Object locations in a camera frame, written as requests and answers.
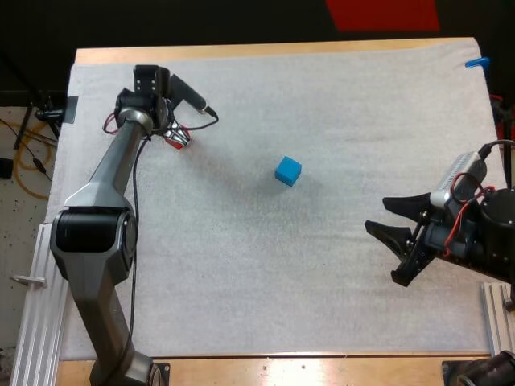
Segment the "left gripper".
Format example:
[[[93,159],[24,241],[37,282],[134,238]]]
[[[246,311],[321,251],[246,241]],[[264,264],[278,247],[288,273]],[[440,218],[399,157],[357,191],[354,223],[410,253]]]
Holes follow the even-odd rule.
[[[158,65],[139,64],[134,67],[134,91],[139,109],[153,121],[154,129],[165,129],[171,119],[169,79],[171,73]],[[170,146],[188,146],[189,131],[173,121],[165,132],[165,142]]]

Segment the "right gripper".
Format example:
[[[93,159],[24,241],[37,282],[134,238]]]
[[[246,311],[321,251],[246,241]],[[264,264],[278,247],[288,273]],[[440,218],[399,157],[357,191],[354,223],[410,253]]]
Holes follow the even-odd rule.
[[[366,232],[399,259],[392,280],[407,287],[435,258],[484,272],[484,226],[475,199],[449,199],[442,208],[430,201],[431,194],[385,197],[387,211],[416,223],[415,229],[365,221]]]

